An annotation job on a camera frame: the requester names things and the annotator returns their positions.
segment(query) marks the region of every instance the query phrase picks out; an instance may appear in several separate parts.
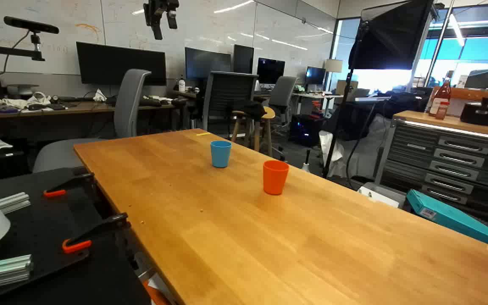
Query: ceiling light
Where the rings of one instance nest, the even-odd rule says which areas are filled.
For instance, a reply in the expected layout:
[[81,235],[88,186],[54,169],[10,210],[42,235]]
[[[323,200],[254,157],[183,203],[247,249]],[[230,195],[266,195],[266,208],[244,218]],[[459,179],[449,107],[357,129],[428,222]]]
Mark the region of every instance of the ceiling light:
[[322,32],[327,32],[327,34],[332,34],[332,30],[328,30],[328,29],[325,29],[325,27],[315,27],[315,29],[318,29],[318,30],[322,30]]
[[295,49],[301,49],[301,51],[308,51],[308,49],[303,47],[303,46],[289,44],[289,42],[278,40],[278,39],[272,39],[272,42],[274,42],[274,44],[283,44],[283,46],[288,46],[288,47],[295,47]]
[[223,13],[223,12],[237,10],[237,8],[245,7],[245,5],[252,3],[252,1],[254,0],[247,0],[247,1],[242,1],[242,3],[237,3],[237,5],[232,5],[232,7],[218,8],[218,10],[213,10],[213,13]]
[[266,35],[261,35],[259,32],[256,32],[256,35],[257,35],[259,39],[269,40],[269,37],[266,37]]

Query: window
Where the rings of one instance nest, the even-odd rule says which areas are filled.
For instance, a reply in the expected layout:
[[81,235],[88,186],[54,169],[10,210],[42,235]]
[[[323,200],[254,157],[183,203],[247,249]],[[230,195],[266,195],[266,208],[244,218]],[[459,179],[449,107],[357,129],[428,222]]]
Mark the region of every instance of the window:
[[[417,79],[423,79],[428,71],[445,13],[440,10],[439,18],[430,24],[415,69]],[[455,7],[452,15],[428,85],[439,85],[449,71],[452,71],[452,85],[457,85],[469,71],[488,69],[488,5]]]
[[[427,39],[422,44],[420,56],[415,66],[415,79],[423,85],[440,27],[445,20],[447,10],[439,10],[435,20],[432,20]],[[439,85],[439,81],[452,71],[452,83],[464,79],[472,69],[488,69],[488,5],[479,7],[455,7],[452,10],[454,18],[449,22],[442,47],[439,51],[437,62],[432,69],[432,81],[428,85]],[[459,25],[461,35],[455,34],[454,24]],[[354,39],[357,35],[359,18],[337,20],[337,34],[332,49],[332,57],[344,61],[344,71],[335,73],[335,79],[344,79],[347,74],[347,59]],[[411,71],[406,69],[356,69],[354,79],[359,81],[359,88],[369,90],[391,90],[393,86],[405,86],[411,78]]]

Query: cable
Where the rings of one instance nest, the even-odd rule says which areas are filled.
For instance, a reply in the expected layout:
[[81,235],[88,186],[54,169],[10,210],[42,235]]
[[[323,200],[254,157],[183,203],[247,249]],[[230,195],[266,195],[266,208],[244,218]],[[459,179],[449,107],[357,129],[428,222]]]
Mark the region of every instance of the cable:
[[378,105],[378,103],[374,103],[372,108],[367,112],[367,117],[366,117],[366,120],[364,120],[364,123],[362,123],[362,127],[361,127],[361,130],[359,130],[359,137],[357,137],[356,144],[352,146],[352,149],[350,149],[350,152],[349,152],[349,156],[347,156],[347,161],[345,161],[345,181],[347,181],[347,186],[349,186],[350,190],[352,190],[352,184],[350,184],[350,176],[349,176],[349,162],[350,162],[350,157],[352,157],[352,154],[356,152],[356,149],[357,149],[357,146],[359,146],[359,142],[361,142],[361,139],[362,139],[362,134],[364,134],[364,130],[366,130],[366,127],[367,127],[367,122],[372,118],[372,113],[376,112],[376,105]]
[[[25,32],[25,35],[22,35],[10,49],[15,49],[27,35],[30,30]],[[8,54],[5,56],[5,62],[3,62],[3,69],[0,71],[0,74],[6,73],[6,62],[8,62]]]

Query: gray office chair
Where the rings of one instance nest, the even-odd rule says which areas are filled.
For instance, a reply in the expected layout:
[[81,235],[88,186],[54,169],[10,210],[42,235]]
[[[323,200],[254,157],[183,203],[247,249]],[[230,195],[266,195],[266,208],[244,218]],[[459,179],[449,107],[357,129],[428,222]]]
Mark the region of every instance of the gray office chair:
[[281,113],[283,123],[289,122],[293,86],[295,78],[281,76],[269,95],[267,105]]
[[210,73],[201,115],[203,129],[213,134],[228,132],[234,105],[252,100],[256,79],[257,74],[249,73]]
[[[113,129],[117,137],[132,137],[137,134],[137,112],[142,95],[144,78],[150,71],[128,69],[123,74],[118,96],[113,108]],[[44,146],[34,162],[32,173],[51,171],[59,168],[83,168],[74,154],[73,146],[81,142],[93,142],[98,139],[66,139]]]

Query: cabinet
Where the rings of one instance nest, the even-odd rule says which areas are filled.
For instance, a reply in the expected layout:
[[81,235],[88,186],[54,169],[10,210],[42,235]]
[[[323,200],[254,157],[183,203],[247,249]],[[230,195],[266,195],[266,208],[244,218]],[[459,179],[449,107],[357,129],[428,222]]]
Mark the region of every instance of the cabinet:
[[445,123],[394,118],[376,181],[420,190],[488,222],[488,134]]

